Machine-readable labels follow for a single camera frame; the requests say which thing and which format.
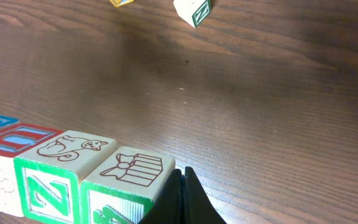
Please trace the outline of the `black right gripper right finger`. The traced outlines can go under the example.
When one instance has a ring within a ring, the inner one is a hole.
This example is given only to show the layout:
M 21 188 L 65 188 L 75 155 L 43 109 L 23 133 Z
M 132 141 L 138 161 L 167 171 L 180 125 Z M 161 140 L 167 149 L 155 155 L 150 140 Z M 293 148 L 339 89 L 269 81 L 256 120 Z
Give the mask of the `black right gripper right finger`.
M 192 167 L 185 167 L 183 205 L 186 224 L 226 224 L 209 201 Z

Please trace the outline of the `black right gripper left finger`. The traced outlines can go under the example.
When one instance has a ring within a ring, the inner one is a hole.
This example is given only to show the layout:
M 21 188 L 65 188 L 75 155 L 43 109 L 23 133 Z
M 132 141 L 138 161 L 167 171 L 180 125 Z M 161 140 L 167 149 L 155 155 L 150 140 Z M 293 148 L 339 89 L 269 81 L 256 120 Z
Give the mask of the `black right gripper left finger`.
M 180 224 L 182 222 L 181 170 L 174 169 L 153 207 L 139 224 Z

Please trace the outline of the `green number 4 block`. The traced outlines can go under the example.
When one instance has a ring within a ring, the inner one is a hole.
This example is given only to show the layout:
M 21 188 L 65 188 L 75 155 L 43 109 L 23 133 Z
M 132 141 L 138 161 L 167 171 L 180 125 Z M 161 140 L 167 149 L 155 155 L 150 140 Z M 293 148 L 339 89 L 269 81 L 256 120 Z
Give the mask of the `green number 4 block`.
M 172 156 L 121 146 L 80 184 L 81 222 L 139 223 L 174 168 Z

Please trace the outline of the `green letter N block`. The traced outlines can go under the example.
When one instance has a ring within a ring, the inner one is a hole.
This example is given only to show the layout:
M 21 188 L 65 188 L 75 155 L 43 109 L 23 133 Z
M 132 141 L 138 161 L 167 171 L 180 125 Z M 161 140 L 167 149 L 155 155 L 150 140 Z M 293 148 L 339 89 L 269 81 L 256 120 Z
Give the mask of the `green letter N block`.
M 15 157 L 24 216 L 79 224 L 80 184 L 117 148 L 113 138 L 69 130 Z

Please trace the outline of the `blue sided wooden block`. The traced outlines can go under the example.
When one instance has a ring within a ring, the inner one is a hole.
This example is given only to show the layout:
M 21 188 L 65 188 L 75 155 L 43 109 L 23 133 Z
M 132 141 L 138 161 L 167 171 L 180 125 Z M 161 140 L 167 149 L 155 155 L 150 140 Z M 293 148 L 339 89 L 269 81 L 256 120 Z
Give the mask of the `blue sided wooden block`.
M 61 133 L 61 130 L 26 123 L 0 129 L 0 212 L 24 216 L 14 158 Z

